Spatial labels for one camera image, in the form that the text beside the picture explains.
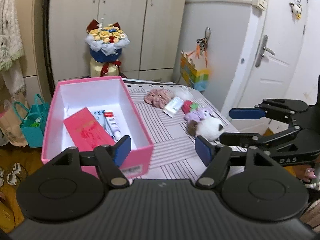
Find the person's hand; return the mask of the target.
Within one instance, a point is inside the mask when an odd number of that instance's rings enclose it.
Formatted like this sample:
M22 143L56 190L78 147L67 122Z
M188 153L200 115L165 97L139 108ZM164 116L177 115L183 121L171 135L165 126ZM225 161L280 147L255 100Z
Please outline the person's hand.
M313 179L316 178L317 176L315 175L315 169L308 167L306 170L302 172L300 179L306 183L310 183Z

